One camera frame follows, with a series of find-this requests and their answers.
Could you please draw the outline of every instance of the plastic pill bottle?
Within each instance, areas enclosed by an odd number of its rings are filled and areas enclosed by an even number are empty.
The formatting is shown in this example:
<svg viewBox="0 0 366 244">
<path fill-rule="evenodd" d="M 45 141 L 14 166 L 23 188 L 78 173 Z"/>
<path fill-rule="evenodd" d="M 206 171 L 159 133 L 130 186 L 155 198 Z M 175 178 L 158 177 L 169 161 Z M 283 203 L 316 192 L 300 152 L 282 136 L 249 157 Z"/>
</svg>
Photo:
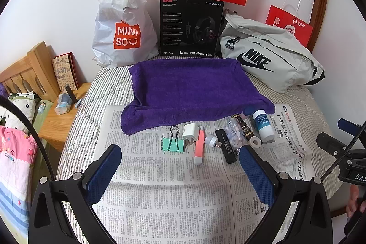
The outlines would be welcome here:
<svg viewBox="0 0 366 244">
<path fill-rule="evenodd" d="M 258 110 L 253 113 L 253 119 L 256 123 L 257 130 L 261 136 L 262 142 L 275 139 L 275 132 L 264 110 Z"/>
</svg>

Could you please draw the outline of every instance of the barcode label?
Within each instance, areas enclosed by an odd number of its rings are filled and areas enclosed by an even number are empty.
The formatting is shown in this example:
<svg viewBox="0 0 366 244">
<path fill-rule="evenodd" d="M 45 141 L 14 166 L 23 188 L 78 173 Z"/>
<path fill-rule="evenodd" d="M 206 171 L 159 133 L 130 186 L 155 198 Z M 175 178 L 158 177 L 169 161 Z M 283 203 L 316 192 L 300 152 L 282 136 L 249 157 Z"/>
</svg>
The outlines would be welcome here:
<svg viewBox="0 0 366 244">
<path fill-rule="evenodd" d="M 234 128 L 234 124 L 232 124 L 232 121 L 229 121 L 228 125 L 229 125 L 229 128 L 231 130 L 231 133 L 232 134 L 236 134 L 236 131 L 235 131 L 235 128 Z"/>
</svg>

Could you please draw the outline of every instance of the black power bank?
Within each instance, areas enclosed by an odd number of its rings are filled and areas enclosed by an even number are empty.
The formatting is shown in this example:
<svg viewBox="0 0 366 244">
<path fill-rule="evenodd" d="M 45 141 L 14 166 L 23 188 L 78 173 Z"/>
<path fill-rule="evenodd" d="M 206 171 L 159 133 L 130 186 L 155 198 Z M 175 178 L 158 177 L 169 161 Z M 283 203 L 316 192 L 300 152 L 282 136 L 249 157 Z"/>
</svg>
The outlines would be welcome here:
<svg viewBox="0 0 366 244">
<path fill-rule="evenodd" d="M 228 136 L 226 135 L 225 131 L 223 129 L 218 129 L 216 131 L 216 137 L 218 138 L 218 141 L 222 144 L 220 148 L 223 151 L 226 162 L 228 164 L 236 162 L 237 157 L 235 156 L 235 153 L 231 148 Z"/>
</svg>

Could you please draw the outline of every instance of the small figurine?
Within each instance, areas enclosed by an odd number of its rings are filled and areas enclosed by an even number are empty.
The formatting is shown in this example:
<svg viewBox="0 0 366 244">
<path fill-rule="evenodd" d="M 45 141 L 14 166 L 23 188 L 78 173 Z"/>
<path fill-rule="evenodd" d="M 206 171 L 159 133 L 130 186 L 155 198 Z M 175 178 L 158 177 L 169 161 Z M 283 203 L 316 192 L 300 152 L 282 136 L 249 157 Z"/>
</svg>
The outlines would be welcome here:
<svg viewBox="0 0 366 244">
<path fill-rule="evenodd" d="M 41 103 L 41 105 L 38 107 L 38 113 L 42 114 L 46 109 L 46 104 Z"/>
</svg>

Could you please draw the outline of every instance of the pink highlighter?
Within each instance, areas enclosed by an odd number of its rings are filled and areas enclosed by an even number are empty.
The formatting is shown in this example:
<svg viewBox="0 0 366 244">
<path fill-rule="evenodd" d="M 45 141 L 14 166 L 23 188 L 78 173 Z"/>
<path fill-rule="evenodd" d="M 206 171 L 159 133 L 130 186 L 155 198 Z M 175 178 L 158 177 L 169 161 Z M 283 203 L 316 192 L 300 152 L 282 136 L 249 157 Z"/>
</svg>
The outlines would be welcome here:
<svg viewBox="0 0 366 244">
<path fill-rule="evenodd" d="M 205 128 L 199 127 L 198 139 L 196 141 L 196 148 L 194 152 L 194 164 L 196 166 L 202 165 L 204 159 L 204 142 L 205 142 Z"/>
</svg>

